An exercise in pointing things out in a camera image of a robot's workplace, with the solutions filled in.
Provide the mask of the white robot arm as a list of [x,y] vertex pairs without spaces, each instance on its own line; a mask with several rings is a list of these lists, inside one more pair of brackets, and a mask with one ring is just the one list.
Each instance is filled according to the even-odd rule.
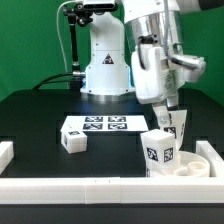
[[202,57],[183,53],[179,18],[224,6],[224,0],[84,0],[83,6],[93,20],[85,90],[122,95],[133,83],[158,125],[170,126],[178,89],[197,81],[206,68]]

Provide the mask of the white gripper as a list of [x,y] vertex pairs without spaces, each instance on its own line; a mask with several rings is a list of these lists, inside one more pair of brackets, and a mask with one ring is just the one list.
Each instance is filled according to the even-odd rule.
[[179,109],[179,97],[174,95],[184,84],[182,69],[167,62],[162,47],[144,44],[140,50],[141,54],[134,51],[131,56],[136,97],[141,104],[158,103],[169,97],[167,106],[152,105],[158,126],[168,127],[171,124],[169,111]]

